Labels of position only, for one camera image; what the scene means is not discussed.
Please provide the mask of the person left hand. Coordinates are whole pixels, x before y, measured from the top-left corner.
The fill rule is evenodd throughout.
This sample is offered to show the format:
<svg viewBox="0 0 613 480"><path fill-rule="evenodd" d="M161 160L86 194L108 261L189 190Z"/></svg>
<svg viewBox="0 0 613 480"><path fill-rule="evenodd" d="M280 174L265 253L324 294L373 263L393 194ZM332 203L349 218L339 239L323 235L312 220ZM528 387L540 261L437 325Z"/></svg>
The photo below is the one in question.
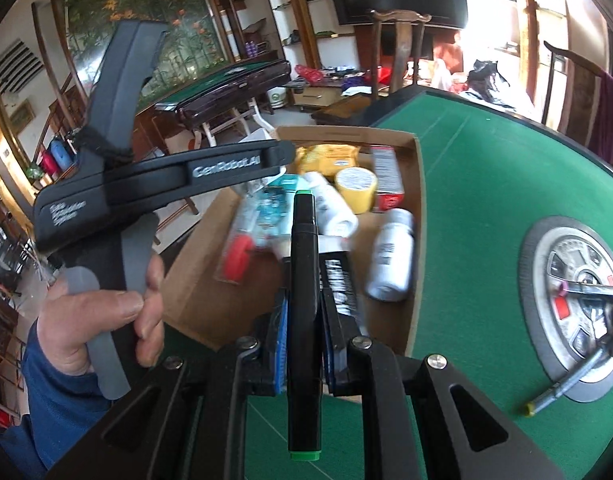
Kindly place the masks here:
<svg viewBox="0 0 613 480"><path fill-rule="evenodd" d="M164 348L163 278L164 263L158 254L150 259L143 294L95 290L71 295L60 278L49 289L36 321L37 339L47 361L68 376L87 374L93 370L88 341L128 326L137 335L137 363L154 366Z"/></svg>

